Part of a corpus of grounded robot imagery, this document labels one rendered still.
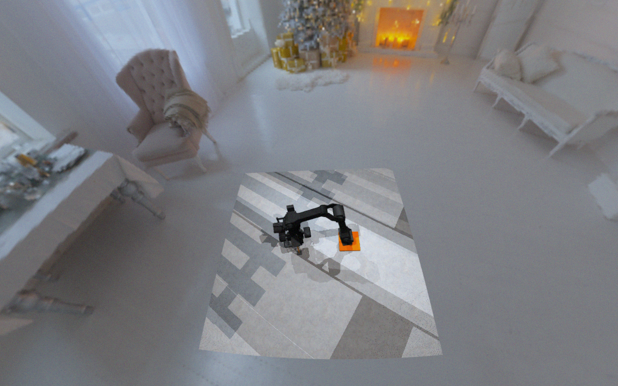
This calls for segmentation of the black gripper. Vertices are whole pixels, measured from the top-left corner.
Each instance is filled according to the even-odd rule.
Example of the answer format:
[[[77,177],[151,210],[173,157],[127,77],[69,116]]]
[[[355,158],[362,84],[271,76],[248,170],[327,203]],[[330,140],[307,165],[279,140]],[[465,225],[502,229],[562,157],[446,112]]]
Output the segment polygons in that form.
[[[304,231],[303,231],[303,230],[304,230]],[[299,235],[300,235],[300,237],[301,237],[301,239],[303,239],[304,237],[305,237],[305,238],[307,238],[307,237],[311,237],[311,228],[309,228],[309,227],[304,227],[303,229],[298,230],[298,231],[297,231],[296,233],[294,233],[294,234],[290,234],[290,232],[287,232],[287,234],[286,234],[285,232],[283,232],[283,233],[279,233],[279,240],[280,240],[281,242],[285,242],[285,237],[287,237],[287,240],[290,240],[290,239],[289,239],[289,236],[290,236],[290,235],[295,235],[295,234],[299,234]],[[304,236],[303,236],[303,234],[304,234]]]

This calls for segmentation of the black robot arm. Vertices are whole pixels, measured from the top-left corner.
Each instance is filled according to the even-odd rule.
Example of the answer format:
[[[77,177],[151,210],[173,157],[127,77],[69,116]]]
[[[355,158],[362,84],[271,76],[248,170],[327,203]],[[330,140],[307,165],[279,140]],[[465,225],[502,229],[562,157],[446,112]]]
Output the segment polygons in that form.
[[[333,208],[333,215],[328,213],[328,208]],[[298,231],[298,227],[301,227],[301,222],[318,217],[326,217],[329,220],[335,221],[339,224],[339,237],[342,245],[351,245],[354,242],[352,230],[345,224],[345,210],[343,205],[334,203],[329,205],[320,205],[320,207],[307,210],[306,212],[286,213],[283,218],[283,222],[273,223],[273,232],[274,234],[277,234],[289,230],[290,234],[294,234]],[[292,247],[299,247],[304,243],[299,234],[290,235],[289,239]]]

